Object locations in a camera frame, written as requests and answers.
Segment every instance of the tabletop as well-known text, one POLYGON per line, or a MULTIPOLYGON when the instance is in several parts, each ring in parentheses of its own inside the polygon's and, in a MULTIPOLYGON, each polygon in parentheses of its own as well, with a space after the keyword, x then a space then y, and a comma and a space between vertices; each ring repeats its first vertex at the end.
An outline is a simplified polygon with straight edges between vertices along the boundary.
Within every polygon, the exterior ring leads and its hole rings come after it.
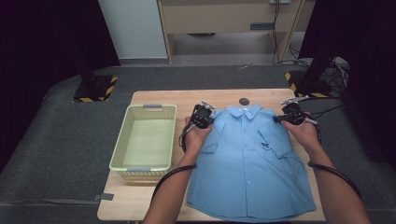
MULTIPOLYGON (((184 118, 191 115, 195 105, 206 101, 215 108, 226 108, 229 105, 240 105, 241 98, 247 98, 249 105, 261 105, 263 108, 274 109, 276 114, 283 114, 280 103, 294 97, 290 89, 244 89, 244 90, 199 90, 199 91, 137 91, 134 93, 131 105, 163 104, 177 106, 177 121, 175 139, 181 134, 185 126, 184 118)), ((295 221, 323 221, 325 220, 318 196, 317 180, 312 168, 306 164, 308 155, 303 147, 291 135, 290 140, 305 164, 308 180, 312 189, 317 209, 294 218, 295 221)), ((183 155, 178 141, 174 142, 172 164, 175 165, 183 155)), ((116 172, 109 171, 104 193, 113 194, 112 200, 101 200, 97 216, 101 220, 143 220, 149 209, 155 184, 145 182, 126 182, 116 172)), ((184 201, 178 221, 219 221, 201 213, 187 205, 184 201)))

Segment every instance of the short-sleeved shirt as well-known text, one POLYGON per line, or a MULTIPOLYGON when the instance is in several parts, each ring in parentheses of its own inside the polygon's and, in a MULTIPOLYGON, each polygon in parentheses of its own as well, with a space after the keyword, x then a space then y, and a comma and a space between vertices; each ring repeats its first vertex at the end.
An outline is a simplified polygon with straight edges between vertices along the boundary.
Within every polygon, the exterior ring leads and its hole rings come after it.
POLYGON ((273 116, 260 105, 213 114, 191 175, 191 207, 241 222, 283 221, 316 209, 304 165, 273 116))

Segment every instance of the person's right hand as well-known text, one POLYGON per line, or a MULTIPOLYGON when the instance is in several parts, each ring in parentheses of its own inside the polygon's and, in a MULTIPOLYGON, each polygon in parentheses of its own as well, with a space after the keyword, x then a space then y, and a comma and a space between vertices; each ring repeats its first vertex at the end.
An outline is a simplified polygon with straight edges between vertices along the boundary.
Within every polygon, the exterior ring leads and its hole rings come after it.
POLYGON ((312 123, 304 121, 300 125, 293 125, 285 120, 282 120, 281 123, 293 134, 297 142, 300 143, 305 150, 320 147, 318 131, 312 123))

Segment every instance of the yellow and black striped tape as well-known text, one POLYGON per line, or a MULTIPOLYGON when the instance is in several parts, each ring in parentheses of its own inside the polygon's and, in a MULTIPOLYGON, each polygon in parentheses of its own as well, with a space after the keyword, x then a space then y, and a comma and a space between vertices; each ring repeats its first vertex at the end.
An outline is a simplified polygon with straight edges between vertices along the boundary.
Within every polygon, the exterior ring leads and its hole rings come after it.
POLYGON ((110 84, 108 85, 106 95, 103 97, 80 97, 80 98, 74 98, 73 102, 78 103, 78 102, 94 102, 94 101, 108 101, 108 98, 110 98, 111 92, 113 92, 114 86, 116 85, 117 78, 113 77, 111 79, 110 84))
POLYGON ((297 89, 297 86, 293 83, 291 79, 290 73, 285 74, 286 80, 289 83, 290 89, 294 92, 296 97, 302 97, 308 95, 309 97, 332 97, 330 92, 309 92, 309 93, 300 93, 297 89))

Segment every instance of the basket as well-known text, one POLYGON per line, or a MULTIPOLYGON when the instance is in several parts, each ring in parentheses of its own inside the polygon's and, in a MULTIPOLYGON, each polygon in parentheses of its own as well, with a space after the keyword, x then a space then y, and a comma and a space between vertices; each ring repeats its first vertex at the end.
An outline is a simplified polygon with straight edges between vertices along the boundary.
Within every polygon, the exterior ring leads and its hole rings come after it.
POLYGON ((175 105, 129 105, 109 165, 126 181, 159 180, 171 169, 175 105))

